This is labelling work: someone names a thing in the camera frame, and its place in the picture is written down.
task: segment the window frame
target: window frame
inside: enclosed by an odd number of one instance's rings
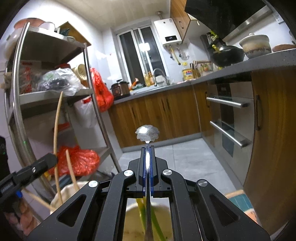
[[[135,46],[135,49],[136,49],[136,52],[137,52],[138,60],[139,60],[140,66],[141,66],[141,70],[142,70],[142,73],[144,74],[145,73],[145,68],[144,68],[144,64],[143,64],[143,61],[142,61],[142,58],[141,58],[141,55],[140,55],[140,49],[139,49],[139,46],[137,44],[134,31],[135,30],[138,30],[139,35],[140,35],[140,38],[141,38],[141,41],[142,41],[142,43],[144,43],[144,38],[143,38],[143,35],[142,35],[142,32],[141,32],[141,29],[147,28],[147,27],[150,27],[150,29],[151,29],[151,32],[152,32],[153,37],[155,39],[156,46],[157,46],[157,49],[158,49],[158,52],[159,52],[161,61],[163,63],[165,74],[166,74],[166,76],[169,77],[168,69],[167,69],[167,66],[165,64],[165,59],[164,59],[164,56],[163,56],[163,53],[162,53],[162,50],[161,50],[161,46],[159,44],[158,36],[156,35],[156,32],[154,30],[154,26],[152,24],[144,25],[144,26],[141,26],[141,27],[138,27],[138,28],[129,29],[127,31],[124,31],[124,32],[121,32],[121,33],[117,34],[117,40],[118,40],[118,43],[119,43],[119,49],[120,49],[121,56],[122,56],[124,70],[126,72],[126,76],[128,78],[128,82],[129,82],[130,85],[132,84],[131,77],[130,77],[130,74],[129,74],[129,71],[128,71],[128,66],[127,66],[126,58],[125,58],[125,55],[124,55],[124,52],[123,52],[123,47],[122,47],[122,44],[121,44],[121,41],[120,41],[120,36],[123,35],[123,34],[125,34],[125,33],[128,33],[128,32],[131,33],[132,38],[133,38],[133,43],[134,43],[134,46]],[[145,51],[145,54],[146,54],[146,58],[147,58],[147,61],[148,61],[148,65],[149,65],[150,71],[151,71],[151,73],[153,73],[153,68],[152,68],[152,64],[151,64],[150,58],[149,58],[148,51]]]

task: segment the window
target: window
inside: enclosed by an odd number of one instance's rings
[[[157,47],[151,26],[129,30],[118,35],[124,67],[132,84],[135,78],[145,85],[144,74],[156,68],[165,73],[162,56]]]

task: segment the faucet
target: faucet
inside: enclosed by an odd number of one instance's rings
[[[154,81],[155,81],[154,86],[157,86],[156,78],[155,78],[155,71],[156,71],[156,70],[159,70],[159,71],[162,73],[162,76],[165,78],[165,82],[166,82],[166,84],[167,84],[167,85],[170,85],[170,82],[169,82],[168,78],[166,77],[165,73],[163,72],[163,70],[162,70],[162,69],[159,69],[159,68],[156,68],[156,69],[153,70],[153,78],[154,78]]]

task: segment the wall cabinet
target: wall cabinet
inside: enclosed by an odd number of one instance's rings
[[[199,38],[200,35],[206,34],[210,29],[197,19],[188,15],[184,9],[186,0],[171,0],[170,17],[173,19],[182,41],[186,37]]]
[[[207,82],[195,84],[193,88],[197,100],[202,136],[214,147],[214,128],[210,125],[212,120],[210,103],[206,100]]]
[[[109,115],[121,148],[143,144],[135,134],[142,125],[153,125],[159,129],[159,138],[155,141],[200,132],[192,86],[113,105]]]
[[[244,191],[273,234],[296,212],[296,68],[253,72],[252,83],[255,135]]]

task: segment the shelf rack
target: shelf rack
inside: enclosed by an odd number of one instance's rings
[[[56,110],[59,93],[54,91],[40,91],[20,95],[20,60],[37,60],[56,66],[69,62],[80,53],[83,53],[84,56],[89,89],[81,89],[74,96],[63,96],[63,105],[71,105],[89,95],[91,96],[99,127],[106,143],[106,147],[93,148],[93,150],[100,156],[100,163],[110,155],[117,171],[121,172],[94,95],[87,45],[43,28],[32,27],[30,23],[24,25],[16,45],[15,53],[11,56],[5,68],[5,70],[8,71],[10,70],[8,67],[9,64],[12,65],[12,85],[11,88],[4,93],[5,114],[12,144],[22,167],[31,165],[36,161],[36,157],[25,131],[23,120]],[[56,194],[44,175],[34,181],[33,187],[38,194],[48,202],[50,202]]]

